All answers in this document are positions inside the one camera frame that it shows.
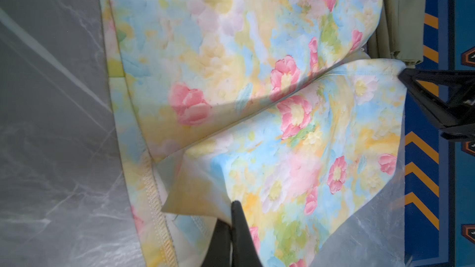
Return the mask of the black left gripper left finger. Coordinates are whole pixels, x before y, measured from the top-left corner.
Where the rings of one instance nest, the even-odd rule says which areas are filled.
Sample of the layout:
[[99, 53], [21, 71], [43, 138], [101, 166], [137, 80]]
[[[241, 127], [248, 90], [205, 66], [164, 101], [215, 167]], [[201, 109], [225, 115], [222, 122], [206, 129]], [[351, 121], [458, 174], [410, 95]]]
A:
[[230, 267], [231, 246], [230, 226], [221, 220], [217, 220], [201, 267]]

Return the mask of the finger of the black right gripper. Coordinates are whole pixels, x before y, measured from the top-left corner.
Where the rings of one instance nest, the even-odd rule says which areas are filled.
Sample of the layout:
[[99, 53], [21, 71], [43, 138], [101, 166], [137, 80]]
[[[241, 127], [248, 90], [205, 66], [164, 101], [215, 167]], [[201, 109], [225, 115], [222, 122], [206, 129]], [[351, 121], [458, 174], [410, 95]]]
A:
[[[398, 79], [432, 125], [448, 141], [475, 139], [475, 72], [473, 70], [404, 69]], [[452, 91], [444, 101], [422, 86], [444, 85]]]

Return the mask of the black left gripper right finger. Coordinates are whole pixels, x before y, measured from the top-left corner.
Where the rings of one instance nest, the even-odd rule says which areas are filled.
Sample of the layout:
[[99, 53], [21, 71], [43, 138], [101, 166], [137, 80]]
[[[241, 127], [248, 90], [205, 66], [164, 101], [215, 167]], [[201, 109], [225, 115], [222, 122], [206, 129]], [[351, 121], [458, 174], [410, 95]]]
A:
[[231, 205], [232, 267], [262, 267], [240, 201]]

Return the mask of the olive green skirt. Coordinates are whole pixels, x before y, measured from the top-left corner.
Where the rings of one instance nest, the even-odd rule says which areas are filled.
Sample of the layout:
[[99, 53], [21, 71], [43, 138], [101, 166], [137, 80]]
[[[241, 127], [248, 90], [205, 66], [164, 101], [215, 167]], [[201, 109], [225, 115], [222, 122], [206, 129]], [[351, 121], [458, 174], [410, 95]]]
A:
[[397, 59], [414, 68], [423, 62], [426, 0], [383, 0], [379, 25], [367, 42], [371, 58]]

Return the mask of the pastel floral skirt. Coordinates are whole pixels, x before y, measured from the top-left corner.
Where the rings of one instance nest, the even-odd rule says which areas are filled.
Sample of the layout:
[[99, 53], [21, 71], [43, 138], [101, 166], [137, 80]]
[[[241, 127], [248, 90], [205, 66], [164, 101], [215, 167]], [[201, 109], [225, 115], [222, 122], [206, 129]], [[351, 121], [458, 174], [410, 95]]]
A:
[[394, 177], [404, 64], [383, 0], [100, 0], [145, 264], [197, 267], [238, 201], [265, 267], [306, 267]]

